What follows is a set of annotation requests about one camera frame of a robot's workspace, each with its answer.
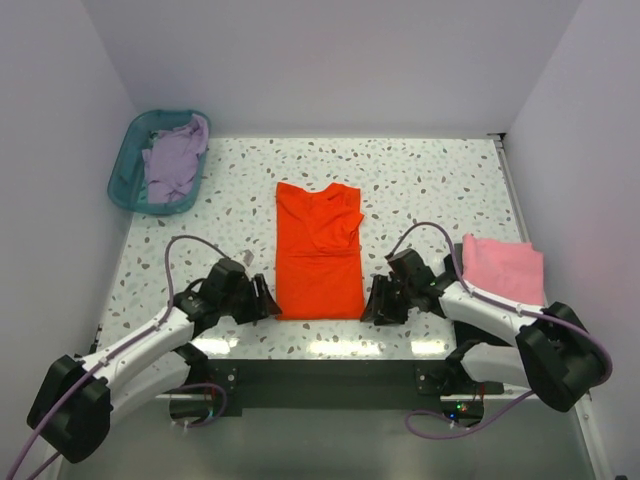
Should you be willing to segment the orange t shirt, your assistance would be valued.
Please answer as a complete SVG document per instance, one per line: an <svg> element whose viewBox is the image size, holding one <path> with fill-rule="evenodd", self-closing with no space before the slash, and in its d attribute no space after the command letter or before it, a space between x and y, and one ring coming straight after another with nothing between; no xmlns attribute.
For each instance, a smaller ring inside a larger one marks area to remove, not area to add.
<svg viewBox="0 0 640 480"><path fill-rule="evenodd" d="M361 191L276 188L276 302L281 321L357 320L365 308Z"/></svg>

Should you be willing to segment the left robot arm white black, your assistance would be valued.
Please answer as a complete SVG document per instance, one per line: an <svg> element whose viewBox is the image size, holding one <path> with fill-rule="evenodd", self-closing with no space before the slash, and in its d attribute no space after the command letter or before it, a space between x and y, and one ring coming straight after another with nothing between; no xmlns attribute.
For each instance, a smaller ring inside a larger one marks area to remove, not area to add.
<svg viewBox="0 0 640 480"><path fill-rule="evenodd" d="M207 358L192 341L220 318L242 325L281 312L263 275L248 276L242 264L221 259L126 337L85 357L56 360L27 424L66 460L79 463L128 412L167 390L196 392L205 385Z"/></svg>

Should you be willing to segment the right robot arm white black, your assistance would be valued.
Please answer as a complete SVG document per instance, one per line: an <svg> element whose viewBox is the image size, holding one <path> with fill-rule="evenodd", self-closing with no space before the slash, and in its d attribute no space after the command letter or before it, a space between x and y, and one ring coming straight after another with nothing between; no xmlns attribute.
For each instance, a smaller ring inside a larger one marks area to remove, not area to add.
<svg viewBox="0 0 640 480"><path fill-rule="evenodd" d="M461 245L445 257L440 274L413 249L386 259L391 270L374 276L360 319L402 325L417 309L452 322L456 348L429 375L440 394L466 393L486 382L509 384L566 412L608 375L603 348L569 306L555 302L527 316L512 301L463 285L455 270Z"/></svg>

